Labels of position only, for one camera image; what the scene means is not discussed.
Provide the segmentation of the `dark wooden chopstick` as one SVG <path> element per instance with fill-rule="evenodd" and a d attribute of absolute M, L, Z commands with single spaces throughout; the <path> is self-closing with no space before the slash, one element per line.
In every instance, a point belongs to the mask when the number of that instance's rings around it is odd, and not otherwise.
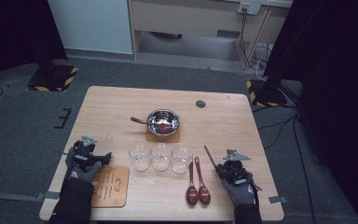
<path fill-rule="evenodd" d="M 212 157 L 212 155 L 211 155 L 211 153 L 210 153 L 210 150 L 207 148 L 207 146 L 204 146 L 204 149 L 205 149 L 205 151 L 206 151 L 206 153 L 207 153 L 207 155 L 208 155 L 208 157 L 209 157 L 209 159 L 210 159 L 210 161 L 211 161 L 211 163 L 212 163 L 212 165 L 213 165 L 213 168 L 214 168 L 215 171 L 217 172 L 218 166 L 215 164 L 215 162 L 214 162 L 214 160 L 213 160 L 213 157 Z"/>

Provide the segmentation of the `slotted wooden trivet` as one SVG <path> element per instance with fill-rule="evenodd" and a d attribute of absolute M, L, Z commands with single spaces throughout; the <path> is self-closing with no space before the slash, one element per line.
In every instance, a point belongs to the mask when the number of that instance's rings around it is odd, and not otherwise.
<path fill-rule="evenodd" d="M 158 136 L 147 130 L 145 132 L 145 140 L 148 142 L 178 143 L 180 141 L 180 131 L 168 136 Z"/>
<path fill-rule="evenodd" d="M 92 180 L 92 208 L 123 207 L 127 199 L 130 169 L 104 166 Z"/>

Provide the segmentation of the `black stand base hazard tape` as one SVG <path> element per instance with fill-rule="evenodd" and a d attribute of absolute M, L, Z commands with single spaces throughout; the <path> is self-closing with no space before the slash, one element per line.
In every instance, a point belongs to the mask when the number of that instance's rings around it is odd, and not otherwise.
<path fill-rule="evenodd" d="M 287 101 L 283 93 L 277 88 L 270 87 L 266 81 L 251 79 L 246 82 L 252 105 L 265 107 L 287 107 Z"/>
<path fill-rule="evenodd" d="M 72 65 L 40 63 L 27 83 L 28 91 L 66 91 L 78 69 Z"/>

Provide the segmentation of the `clear glass cup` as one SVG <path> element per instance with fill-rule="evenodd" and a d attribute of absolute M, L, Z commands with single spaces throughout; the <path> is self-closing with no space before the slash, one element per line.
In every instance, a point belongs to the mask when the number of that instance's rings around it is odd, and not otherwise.
<path fill-rule="evenodd" d="M 132 167 L 137 171 L 144 171 L 150 164 L 150 149 L 146 143 L 136 143 L 129 150 Z"/>
<path fill-rule="evenodd" d="M 164 143 L 157 143 L 152 147 L 152 165 L 158 171 L 164 171 L 170 166 L 172 149 Z"/>
<path fill-rule="evenodd" d="M 193 161 L 193 153 L 189 147 L 179 146 L 172 153 L 172 169 L 177 174 L 184 174 Z"/>

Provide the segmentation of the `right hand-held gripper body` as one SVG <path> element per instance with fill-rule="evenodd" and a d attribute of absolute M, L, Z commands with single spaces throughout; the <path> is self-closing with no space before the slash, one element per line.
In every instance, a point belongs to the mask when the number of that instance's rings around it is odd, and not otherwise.
<path fill-rule="evenodd" d="M 223 164 L 226 166 L 226 170 L 223 171 L 223 179 L 233 186 L 238 186 L 248 181 L 249 175 L 242 162 L 250 160 L 250 157 L 237 152 L 229 156 L 226 155 L 224 160 Z"/>

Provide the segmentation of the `dark curtain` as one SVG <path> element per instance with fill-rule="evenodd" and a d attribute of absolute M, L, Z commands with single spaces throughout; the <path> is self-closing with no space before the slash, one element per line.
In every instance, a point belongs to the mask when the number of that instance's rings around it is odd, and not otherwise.
<path fill-rule="evenodd" d="M 0 72 L 66 58 L 48 0 L 0 0 Z"/>
<path fill-rule="evenodd" d="M 266 69 L 267 87 L 301 82 L 301 111 L 358 215 L 358 0 L 293 0 Z"/>

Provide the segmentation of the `dark red wooden spoon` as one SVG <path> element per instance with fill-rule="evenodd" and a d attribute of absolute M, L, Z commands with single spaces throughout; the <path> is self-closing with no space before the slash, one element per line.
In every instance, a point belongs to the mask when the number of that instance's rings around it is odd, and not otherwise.
<path fill-rule="evenodd" d="M 186 201 L 190 205 L 196 205 L 199 201 L 199 194 L 194 185 L 193 163 L 189 164 L 189 187 L 186 190 Z"/>
<path fill-rule="evenodd" d="M 131 121 L 149 125 L 149 126 L 153 126 L 159 133 L 171 133 L 173 131 L 173 128 L 170 125 L 164 124 L 164 123 L 157 124 L 157 123 L 153 123 L 153 122 L 150 122 L 147 120 L 137 119 L 135 117 L 131 117 Z"/>
<path fill-rule="evenodd" d="M 196 169 L 197 169 L 199 182 L 200 182 L 199 200 L 201 203 L 208 205 L 211 202 L 211 194 L 203 182 L 202 173 L 201 173 L 201 169 L 200 169 L 200 158 L 199 157 L 195 158 L 195 164 L 196 164 Z"/>

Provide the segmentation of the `person's left hand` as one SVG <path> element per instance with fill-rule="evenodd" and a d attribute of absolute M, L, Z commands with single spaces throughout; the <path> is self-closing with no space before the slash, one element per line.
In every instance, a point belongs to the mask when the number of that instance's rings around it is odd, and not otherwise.
<path fill-rule="evenodd" d="M 67 157 L 65 159 L 65 163 L 67 165 L 67 168 L 69 170 L 69 177 L 70 178 L 78 178 L 81 180 L 85 180 L 88 182 L 91 182 L 96 176 L 96 174 L 100 171 L 102 168 L 102 163 L 100 161 L 97 161 L 94 163 L 92 168 L 88 170 L 87 172 L 84 172 L 79 165 L 75 162 L 75 152 L 71 148 L 68 151 Z"/>

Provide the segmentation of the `stainless steel bowl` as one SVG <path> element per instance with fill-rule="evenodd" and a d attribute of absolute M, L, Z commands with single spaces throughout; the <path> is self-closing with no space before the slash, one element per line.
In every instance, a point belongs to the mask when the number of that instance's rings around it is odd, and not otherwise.
<path fill-rule="evenodd" d="M 157 136 L 169 136 L 179 129 L 180 127 L 180 118 L 169 109 L 157 109 L 151 112 L 147 119 L 147 121 L 151 122 L 151 125 L 148 125 L 148 130 Z M 169 126 L 171 129 L 169 131 L 162 131 L 158 124 L 165 124 Z"/>

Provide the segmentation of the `white wall power outlet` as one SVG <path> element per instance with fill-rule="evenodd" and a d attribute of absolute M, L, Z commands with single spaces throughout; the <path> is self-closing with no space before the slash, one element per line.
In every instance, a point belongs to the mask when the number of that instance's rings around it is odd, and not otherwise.
<path fill-rule="evenodd" d="M 239 14 L 245 14 L 245 15 L 257 15 L 260 8 L 261 5 L 257 3 L 240 2 L 237 12 Z"/>

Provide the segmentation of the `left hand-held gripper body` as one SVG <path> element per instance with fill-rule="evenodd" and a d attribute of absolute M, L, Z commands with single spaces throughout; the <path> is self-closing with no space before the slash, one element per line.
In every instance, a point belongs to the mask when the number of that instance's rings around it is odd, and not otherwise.
<path fill-rule="evenodd" d="M 100 161 L 99 156 L 94 156 L 96 139 L 82 135 L 80 140 L 74 143 L 73 151 L 75 153 L 75 160 L 82 170 L 88 166 L 93 166 L 97 161 Z"/>

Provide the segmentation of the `white cabinet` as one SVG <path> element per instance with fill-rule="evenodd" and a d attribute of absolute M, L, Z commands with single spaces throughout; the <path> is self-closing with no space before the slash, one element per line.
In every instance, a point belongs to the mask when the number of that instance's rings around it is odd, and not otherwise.
<path fill-rule="evenodd" d="M 132 54 L 127 0 L 48 0 L 66 49 Z"/>

